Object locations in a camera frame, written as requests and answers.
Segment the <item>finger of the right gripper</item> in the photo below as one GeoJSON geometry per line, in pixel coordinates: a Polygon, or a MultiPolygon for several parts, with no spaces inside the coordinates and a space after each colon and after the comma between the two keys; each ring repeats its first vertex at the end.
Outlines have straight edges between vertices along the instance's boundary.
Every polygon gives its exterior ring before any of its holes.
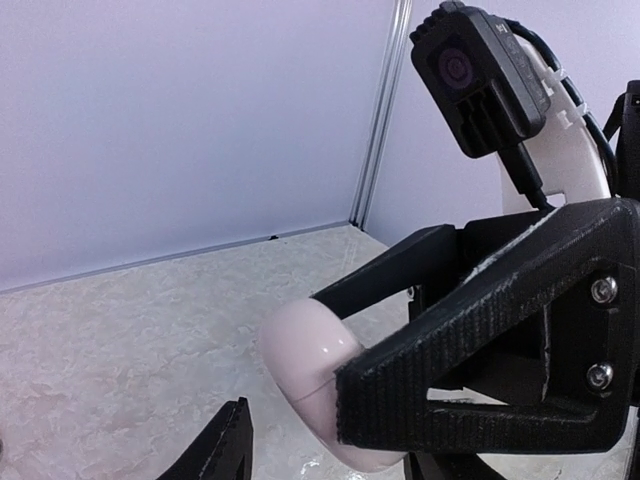
{"type": "Polygon", "coordinates": [[[420,285],[428,291],[429,299],[438,300],[457,281],[457,230],[452,225],[440,225],[412,233],[312,298],[345,319],[420,285]]]}
{"type": "Polygon", "coordinates": [[[434,385],[426,386],[420,379],[420,361],[412,354],[420,335],[415,322],[421,315],[338,370],[337,430],[341,442],[410,452],[409,421],[417,402],[510,406],[534,405],[540,400],[544,378],[540,316],[521,322],[434,385]]]}

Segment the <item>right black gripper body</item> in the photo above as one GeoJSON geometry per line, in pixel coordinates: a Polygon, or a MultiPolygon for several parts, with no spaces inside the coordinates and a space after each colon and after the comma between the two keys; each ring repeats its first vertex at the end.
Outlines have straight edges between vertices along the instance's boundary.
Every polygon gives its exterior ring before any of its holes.
{"type": "Polygon", "coordinates": [[[426,386],[532,316],[543,326],[534,405],[414,404],[409,450],[597,453],[621,438],[638,366],[639,206],[562,207],[415,322],[426,386]]]}

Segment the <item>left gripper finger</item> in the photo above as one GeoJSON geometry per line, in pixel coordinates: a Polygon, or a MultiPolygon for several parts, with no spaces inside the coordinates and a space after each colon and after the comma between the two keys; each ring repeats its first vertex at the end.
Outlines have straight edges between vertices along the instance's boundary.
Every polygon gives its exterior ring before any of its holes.
{"type": "Polygon", "coordinates": [[[250,480],[253,440],[248,400],[228,401],[158,480],[250,480]]]}

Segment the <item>pink round case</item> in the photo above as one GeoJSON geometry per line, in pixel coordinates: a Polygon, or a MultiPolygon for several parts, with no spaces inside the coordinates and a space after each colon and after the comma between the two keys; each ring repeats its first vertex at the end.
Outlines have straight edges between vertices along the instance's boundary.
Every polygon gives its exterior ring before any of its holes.
{"type": "Polygon", "coordinates": [[[403,452],[362,449],[338,440],[335,371],[364,351],[329,308],[306,298],[281,307],[261,327],[266,369],[304,425],[340,462],[364,473],[398,464],[403,452]]]}

